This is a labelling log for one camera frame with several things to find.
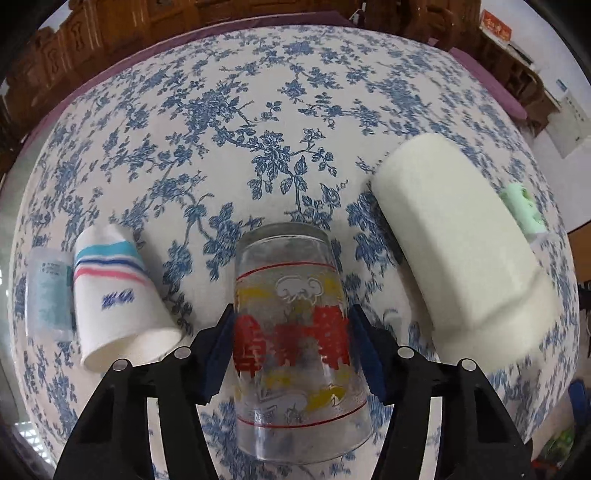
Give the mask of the red sign card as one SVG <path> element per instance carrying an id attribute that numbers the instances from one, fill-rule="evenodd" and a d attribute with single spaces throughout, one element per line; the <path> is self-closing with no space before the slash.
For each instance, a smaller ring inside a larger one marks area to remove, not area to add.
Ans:
<path id="1" fill-rule="evenodd" d="M 481 12 L 480 29 L 501 44 L 507 45 L 511 41 L 512 29 L 486 9 Z"/>

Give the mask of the white wall panel box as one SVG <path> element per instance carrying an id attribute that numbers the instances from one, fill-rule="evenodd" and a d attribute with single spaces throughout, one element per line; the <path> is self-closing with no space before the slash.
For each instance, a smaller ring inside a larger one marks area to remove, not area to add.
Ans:
<path id="1" fill-rule="evenodd" d="M 549 115 L 546 131 L 563 159 L 590 138 L 590 118 L 570 91 Z"/>

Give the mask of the cream insulated tumbler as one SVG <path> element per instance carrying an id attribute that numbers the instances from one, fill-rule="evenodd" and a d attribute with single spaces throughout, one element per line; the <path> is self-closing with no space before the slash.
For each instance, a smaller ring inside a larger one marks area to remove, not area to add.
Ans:
<path id="1" fill-rule="evenodd" d="M 554 285 L 514 217 L 458 146 L 401 144 L 372 191 L 417 281 L 439 358 L 486 373 L 523 359 L 561 315 Z"/>

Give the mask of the blue floral tablecloth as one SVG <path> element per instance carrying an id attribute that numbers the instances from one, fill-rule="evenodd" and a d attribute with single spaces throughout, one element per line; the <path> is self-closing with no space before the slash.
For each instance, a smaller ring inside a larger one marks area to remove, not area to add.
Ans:
<path id="1" fill-rule="evenodd" d="M 27 414 L 56 461 L 98 383 L 77 342 L 25 331 L 25 257 L 69 251 L 90 226 L 128 228 L 169 314 L 186 333 L 230 299 L 236 242 L 301 221 L 332 240 L 346 296 L 401 341 L 432 354 L 427 311 L 398 263 L 370 193 L 403 141 L 455 142 L 495 189 L 522 183 L 549 236 L 534 252 L 561 312 L 491 381 L 530 438 L 578 362 L 576 279 L 551 189 L 518 128 L 449 54 L 331 26 L 238 30 L 141 61 L 76 98 L 41 148 L 11 252 L 13 357 Z"/>

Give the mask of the carved wooden sofa bench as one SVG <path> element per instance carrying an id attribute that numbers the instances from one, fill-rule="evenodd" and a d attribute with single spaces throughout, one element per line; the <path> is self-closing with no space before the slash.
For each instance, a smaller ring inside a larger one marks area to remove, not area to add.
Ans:
<path id="1" fill-rule="evenodd" d="M 249 17 L 335 11 L 349 18 L 356 1 L 70 1 L 65 21 L 43 27 L 8 50 L 1 69 L 1 153 L 64 98 L 111 65 L 177 35 Z"/>

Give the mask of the green lidded plastic cup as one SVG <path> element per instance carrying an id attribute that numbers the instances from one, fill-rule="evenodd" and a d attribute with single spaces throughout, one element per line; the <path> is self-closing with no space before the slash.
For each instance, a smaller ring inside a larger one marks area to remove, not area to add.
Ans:
<path id="1" fill-rule="evenodd" d="M 529 242 L 547 234 L 546 223 L 535 198 L 522 183 L 508 184 L 499 196 Z"/>

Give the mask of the clear plastic cup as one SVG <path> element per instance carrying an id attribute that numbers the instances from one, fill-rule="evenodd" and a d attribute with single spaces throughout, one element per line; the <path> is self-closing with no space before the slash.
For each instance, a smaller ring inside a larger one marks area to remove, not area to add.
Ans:
<path id="1" fill-rule="evenodd" d="M 32 339 L 72 341 L 73 260 L 68 252 L 33 247 L 27 257 L 25 291 L 26 334 Z"/>

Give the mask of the striped white paper cup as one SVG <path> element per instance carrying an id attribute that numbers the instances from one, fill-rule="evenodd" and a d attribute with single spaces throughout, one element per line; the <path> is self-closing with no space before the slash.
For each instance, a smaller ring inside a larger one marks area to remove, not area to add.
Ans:
<path id="1" fill-rule="evenodd" d="M 148 275 L 130 231 L 90 226 L 74 245 L 73 295 L 81 365 L 104 373 L 113 362 L 151 363 L 182 338 Z"/>

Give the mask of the printed clear glass cup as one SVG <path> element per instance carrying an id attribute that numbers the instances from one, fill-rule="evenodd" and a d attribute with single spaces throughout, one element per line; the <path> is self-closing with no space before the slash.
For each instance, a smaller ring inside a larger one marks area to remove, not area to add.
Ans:
<path id="1" fill-rule="evenodd" d="M 369 390 L 324 231 L 276 223 L 244 234 L 236 246 L 235 311 L 242 451 L 263 461 L 311 464 L 369 439 Z"/>

